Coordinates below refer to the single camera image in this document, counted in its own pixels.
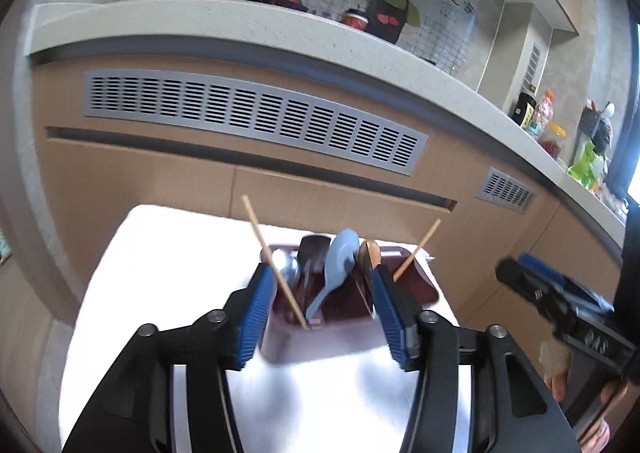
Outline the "person's right hand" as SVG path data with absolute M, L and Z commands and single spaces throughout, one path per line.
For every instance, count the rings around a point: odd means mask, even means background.
M 568 370 L 570 369 L 570 349 L 563 347 L 555 340 L 544 341 L 540 346 L 539 360 L 544 367 L 544 383 L 557 403 L 562 403 L 566 395 Z M 611 381 L 601 392 L 601 400 L 615 407 L 626 395 L 626 381 Z M 579 440 L 582 453 L 599 453 L 604 450 L 611 439 L 611 428 L 604 417 L 588 431 L 584 439 Z

